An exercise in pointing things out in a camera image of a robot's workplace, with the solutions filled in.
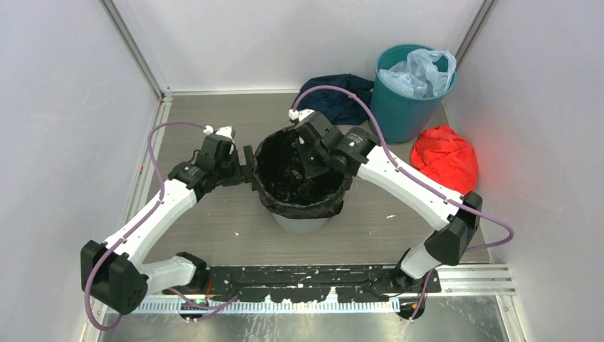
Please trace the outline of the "black trash bag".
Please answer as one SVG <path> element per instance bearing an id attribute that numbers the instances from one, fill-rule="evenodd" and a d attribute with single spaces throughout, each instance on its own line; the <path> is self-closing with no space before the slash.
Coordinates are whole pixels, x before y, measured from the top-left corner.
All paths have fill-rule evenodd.
<path id="1" fill-rule="evenodd" d="M 329 171 L 309 178 L 292 126 L 268 135 L 254 153 L 252 185 L 265 208 L 288 219 L 324 219 L 340 214 L 353 178 Z"/>

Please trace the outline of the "grey translucent trash bin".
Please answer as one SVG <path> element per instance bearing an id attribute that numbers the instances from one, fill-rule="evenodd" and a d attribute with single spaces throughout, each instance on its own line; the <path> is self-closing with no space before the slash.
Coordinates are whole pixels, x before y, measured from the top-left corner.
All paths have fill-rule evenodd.
<path id="1" fill-rule="evenodd" d="M 277 224 L 286 231 L 297 234 L 310 234 L 322 228 L 328 218 L 320 219 L 290 219 L 278 214 L 273 214 Z"/>

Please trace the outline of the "teal plastic bucket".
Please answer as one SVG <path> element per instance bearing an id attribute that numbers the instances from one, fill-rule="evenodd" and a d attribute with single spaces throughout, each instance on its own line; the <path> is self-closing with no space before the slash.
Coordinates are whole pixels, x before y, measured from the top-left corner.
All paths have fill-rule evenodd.
<path id="1" fill-rule="evenodd" d="M 399 61 L 405 61 L 409 52 L 420 48 L 435 50 L 417 44 L 394 46 L 382 52 L 375 64 L 375 83 L 370 109 L 385 141 L 389 144 L 404 143 L 418 136 L 457 81 L 456 70 L 449 90 L 438 98 L 408 98 L 388 89 L 378 78 L 378 71 L 381 68 L 388 69 Z"/>

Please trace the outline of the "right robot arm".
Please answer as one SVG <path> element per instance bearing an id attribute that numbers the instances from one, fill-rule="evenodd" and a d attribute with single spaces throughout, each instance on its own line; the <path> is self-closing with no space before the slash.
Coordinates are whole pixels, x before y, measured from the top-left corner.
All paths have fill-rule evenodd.
<path id="1" fill-rule="evenodd" d="M 390 154 L 376 135 L 353 127 L 347 133 L 315 110 L 290 110 L 293 146 L 298 149 L 306 177 L 329 171 L 373 183 L 416 211 L 433 229 L 426 240 L 406 251 L 392 279 L 407 293 L 422 285 L 426 273 L 441 265 L 458 265 L 479 225 L 479 218 L 460 209 L 481 209 L 482 198 L 443 187 Z"/>

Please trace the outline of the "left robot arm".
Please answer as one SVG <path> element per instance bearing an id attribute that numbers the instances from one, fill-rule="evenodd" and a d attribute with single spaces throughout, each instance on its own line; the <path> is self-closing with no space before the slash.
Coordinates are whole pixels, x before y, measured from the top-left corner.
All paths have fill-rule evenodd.
<path id="1" fill-rule="evenodd" d="M 124 227 L 104 242 L 90 240 L 80 251 L 82 289 L 122 315 L 150 295 L 170 288 L 199 294 L 207 287 L 204 260 L 187 252 L 151 264 L 151 248 L 177 218 L 219 186 L 242 183 L 232 127 L 207 134 L 192 162 L 181 162 L 160 191 Z"/>

